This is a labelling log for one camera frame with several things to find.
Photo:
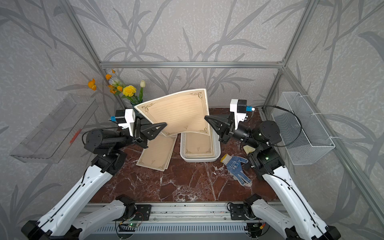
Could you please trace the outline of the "white plastic storage box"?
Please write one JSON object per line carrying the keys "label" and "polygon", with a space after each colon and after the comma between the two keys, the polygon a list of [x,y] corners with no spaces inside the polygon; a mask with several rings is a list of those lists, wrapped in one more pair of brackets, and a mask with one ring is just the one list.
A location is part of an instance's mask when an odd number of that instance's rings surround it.
{"label": "white plastic storage box", "polygon": [[221,155],[219,136],[210,127],[210,135],[181,133],[180,155],[188,163],[214,162]]}

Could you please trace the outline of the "beige stationery sheet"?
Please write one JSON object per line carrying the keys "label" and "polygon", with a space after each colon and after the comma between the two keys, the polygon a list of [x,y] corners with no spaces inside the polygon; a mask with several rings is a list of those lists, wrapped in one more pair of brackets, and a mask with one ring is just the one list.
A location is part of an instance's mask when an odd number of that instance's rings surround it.
{"label": "beige stationery sheet", "polygon": [[177,135],[165,137],[163,134],[148,142],[142,151],[137,166],[164,172],[171,160]]}
{"label": "beige stationery sheet", "polygon": [[197,133],[209,136],[210,125],[205,120],[209,105],[206,89],[177,92],[135,106],[152,124],[167,123],[162,130],[165,137],[180,133]]}

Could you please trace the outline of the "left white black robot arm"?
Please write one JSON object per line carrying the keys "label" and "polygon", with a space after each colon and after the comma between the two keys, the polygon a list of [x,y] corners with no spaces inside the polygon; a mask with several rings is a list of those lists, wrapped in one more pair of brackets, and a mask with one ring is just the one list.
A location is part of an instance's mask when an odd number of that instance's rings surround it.
{"label": "left white black robot arm", "polygon": [[103,208],[85,216],[79,213],[124,165],[127,154],[122,148],[137,145],[146,149],[148,142],[167,126],[151,124],[137,118],[133,131],[122,129],[93,129],[87,132],[84,148],[95,154],[74,187],[45,215],[37,221],[27,221],[22,233],[29,240],[83,240],[100,227],[114,220],[128,220],[135,216],[135,201],[121,195]]}

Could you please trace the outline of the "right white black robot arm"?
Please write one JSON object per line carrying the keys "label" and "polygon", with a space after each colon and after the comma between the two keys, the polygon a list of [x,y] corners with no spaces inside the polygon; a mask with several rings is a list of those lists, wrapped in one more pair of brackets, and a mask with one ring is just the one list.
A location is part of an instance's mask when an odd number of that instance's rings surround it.
{"label": "right white black robot arm", "polygon": [[222,143],[230,138],[239,140],[255,150],[247,155],[251,167],[275,191],[287,214],[270,207],[262,197],[254,194],[244,201],[249,218],[264,220],[286,240],[338,240],[341,233],[327,225],[313,210],[294,183],[285,162],[273,144],[281,142],[280,129],[274,121],[263,121],[255,129],[236,124],[234,114],[205,116],[205,120],[219,135]]}

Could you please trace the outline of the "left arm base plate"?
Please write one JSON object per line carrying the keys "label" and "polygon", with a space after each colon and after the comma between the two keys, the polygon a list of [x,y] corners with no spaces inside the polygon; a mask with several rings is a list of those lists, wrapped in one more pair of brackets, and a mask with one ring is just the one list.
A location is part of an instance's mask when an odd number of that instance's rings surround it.
{"label": "left arm base plate", "polygon": [[152,205],[130,205],[126,207],[123,216],[119,221],[148,221],[150,218]]}

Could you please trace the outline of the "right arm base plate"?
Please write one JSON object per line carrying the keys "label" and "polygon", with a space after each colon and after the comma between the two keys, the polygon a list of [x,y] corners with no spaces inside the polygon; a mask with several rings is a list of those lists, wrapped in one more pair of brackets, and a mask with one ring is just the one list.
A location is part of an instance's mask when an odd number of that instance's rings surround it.
{"label": "right arm base plate", "polygon": [[231,214],[231,220],[255,220],[256,217],[249,212],[244,204],[228,203],[227,210]]}

